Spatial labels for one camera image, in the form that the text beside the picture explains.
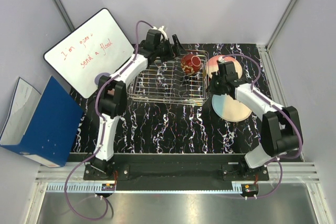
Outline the cream pink plate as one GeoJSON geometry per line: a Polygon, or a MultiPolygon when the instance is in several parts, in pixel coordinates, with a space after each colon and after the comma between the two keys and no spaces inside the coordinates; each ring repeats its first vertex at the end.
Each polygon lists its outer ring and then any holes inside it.
{"type": "Polygon", "coordinates": [[[209,80],[211,80],[211,78],[212,78],[212,73],[218,71],[217,61],[218,61],[219,58],[224,58],[224,61],[232,61],[234,63],[234,66],[235,66],[235,70],[238,73],[238,77],[239,78],[242,77],[243,69],[242,69],[240,63],[236,59],[234,59],[233,57],[229,57],[229,56],[226,57],[224,55],[217,55],[217,56],[213,56],[212,58],[210,58],[208,60],[208,62],[206,63],[206,74],[207,74],[209,80]]]}

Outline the pink plastic cup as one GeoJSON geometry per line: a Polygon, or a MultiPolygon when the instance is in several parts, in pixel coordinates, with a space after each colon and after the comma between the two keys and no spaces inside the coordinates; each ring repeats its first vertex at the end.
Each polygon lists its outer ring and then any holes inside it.
{"type": "Polygon", "coordinates": [[[108,89],[107,90],[107,94],[109,94],[109,95],[114,95],[114,93],[115,93],[115,89],[108,89]]]}

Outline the red floral ceramic bowl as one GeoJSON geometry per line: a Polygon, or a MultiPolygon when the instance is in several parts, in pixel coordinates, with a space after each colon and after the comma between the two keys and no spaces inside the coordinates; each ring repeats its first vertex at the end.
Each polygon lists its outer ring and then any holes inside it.
{"type": "Polygon", "coordinates": [[[202,62],[199,56],[188,54],[181,59],[181,68],[186,75],[193,76],[199,72],[202,62]]]}

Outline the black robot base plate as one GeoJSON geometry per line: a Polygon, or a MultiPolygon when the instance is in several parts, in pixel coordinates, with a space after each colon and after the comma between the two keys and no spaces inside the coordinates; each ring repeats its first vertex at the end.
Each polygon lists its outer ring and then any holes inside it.
{"type": "Polygon", "coordinates": [[[225,182],[266,182],[265,167],[250,169],[243,154],[122,154],[113,156],[113,173],[108,176],[90,165],[84,180],[128,183],[178,183],[191,185],[225,182]]]}

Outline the wire dish rack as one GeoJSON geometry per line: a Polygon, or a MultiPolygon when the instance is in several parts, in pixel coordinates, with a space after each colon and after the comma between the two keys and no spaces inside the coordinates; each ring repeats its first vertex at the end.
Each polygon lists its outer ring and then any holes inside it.
{"type": "Polygon", "coordinates": [[[156,60],[131,82],[129,97],[143,102],[203,105],[208,98],[208,53],[204,50],[187,52],[201,63],[194,75],[184,72],[181,56],[167,62],[156,60]]]}

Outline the teal plate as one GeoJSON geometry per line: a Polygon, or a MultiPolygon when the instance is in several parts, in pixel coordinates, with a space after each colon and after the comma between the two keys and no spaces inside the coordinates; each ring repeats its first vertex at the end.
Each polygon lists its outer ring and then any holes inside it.
{"type": "Polygon", "coordinates": [[[221,119],[229,122],[244,121],[252,113],[247,106],[237,100],[234,100],[229,95],[213,95],[212,107],[221,119]]]}

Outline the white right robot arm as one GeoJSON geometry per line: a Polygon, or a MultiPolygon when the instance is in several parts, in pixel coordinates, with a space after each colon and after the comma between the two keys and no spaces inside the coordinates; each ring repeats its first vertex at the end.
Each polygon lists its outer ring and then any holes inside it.
{"type": "Polygon", "coordinates": [[[303,146],[298,111],[284,107],[266,97],[244,78],[240,78],[232,61],[217,61],[218,71],[212,72],[208,91],[213,97],[230,96],[248,107],[261,120],[260,143],[245,155],[238,167],[239,176],[250,180],[257,168],[277,157],[297,158],[303,146]]]}

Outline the lilac plastic cup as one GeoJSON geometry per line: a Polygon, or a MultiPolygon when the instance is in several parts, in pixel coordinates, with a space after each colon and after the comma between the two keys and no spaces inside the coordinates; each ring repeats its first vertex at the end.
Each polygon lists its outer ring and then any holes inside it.
{"type": "Polygon", "coordinates": [[[98,86],[101,78],[103,78],[103,80],[105,80],[105,79],[109,79],[109,77],[110,77],[109,73],[106,73],[106,72],[100,73],[95,77],[95,84],[98,86]]]}

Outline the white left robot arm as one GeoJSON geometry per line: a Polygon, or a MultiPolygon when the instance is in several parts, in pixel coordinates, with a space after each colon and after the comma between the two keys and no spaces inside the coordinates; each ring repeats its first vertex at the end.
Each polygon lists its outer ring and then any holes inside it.
{"type": "Polygon", "coordinates": [[[113,175],[114,138],[118,121],[127,108],[127,88],[142,71],[159,58],[161,62],[187,54],[176,34],[173,42],[162,28],[149,29],[129,60],[110,76],[99,79],[95,111],[99,117],[98,139],[90,166],[103,180],[113,175]]]}

